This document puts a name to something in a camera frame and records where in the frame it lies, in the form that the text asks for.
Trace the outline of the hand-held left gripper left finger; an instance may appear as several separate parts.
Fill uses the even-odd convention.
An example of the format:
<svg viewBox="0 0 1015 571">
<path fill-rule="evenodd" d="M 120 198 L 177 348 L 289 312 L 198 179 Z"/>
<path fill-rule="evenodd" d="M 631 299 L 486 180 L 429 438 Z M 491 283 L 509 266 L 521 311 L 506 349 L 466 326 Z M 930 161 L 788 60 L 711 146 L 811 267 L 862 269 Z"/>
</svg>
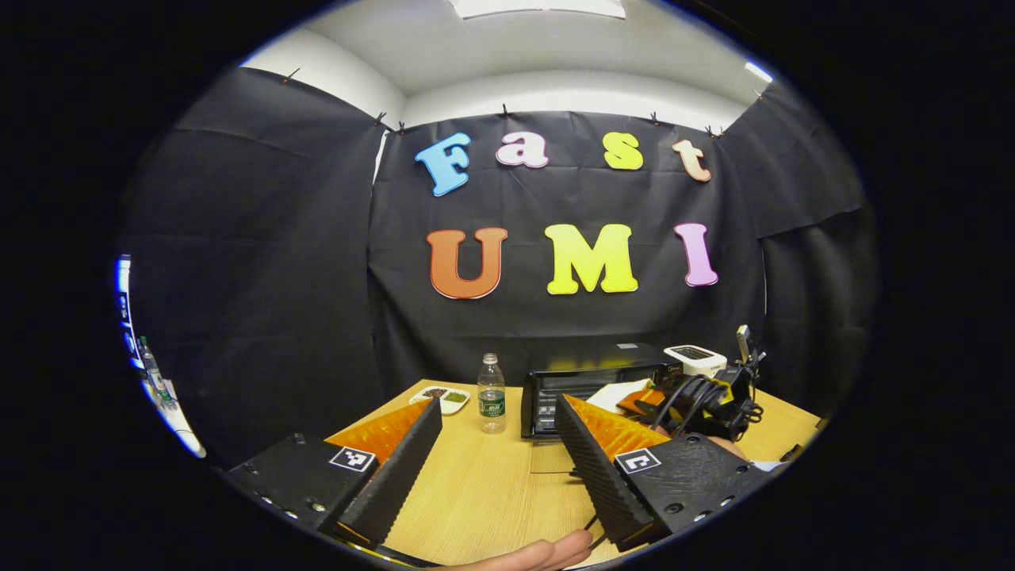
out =
<svg viewBox="0 0 1015 571">
<path fill-rule="evenodd" d="M 312 534 L 376 548 L 394 527 L 441 431 L 439 401 L 424 398 L 326 439 L 293 433 L 220 476 Z"/>
</svg>

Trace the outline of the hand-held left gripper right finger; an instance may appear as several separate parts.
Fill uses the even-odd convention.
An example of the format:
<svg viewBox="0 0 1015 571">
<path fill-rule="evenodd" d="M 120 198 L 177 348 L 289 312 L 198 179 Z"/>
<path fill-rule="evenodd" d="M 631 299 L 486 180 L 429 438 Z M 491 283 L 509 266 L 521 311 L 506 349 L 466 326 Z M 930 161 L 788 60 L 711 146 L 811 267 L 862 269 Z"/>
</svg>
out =
<svg viewBox="0 0 1015 571">
<path fill-rule="evenodd" d="M 568 394 L 556 398 L 554 425 L 620 552 L 688 536 L 776 477 L 707 436 L 664 437 Z"/>
</svg>

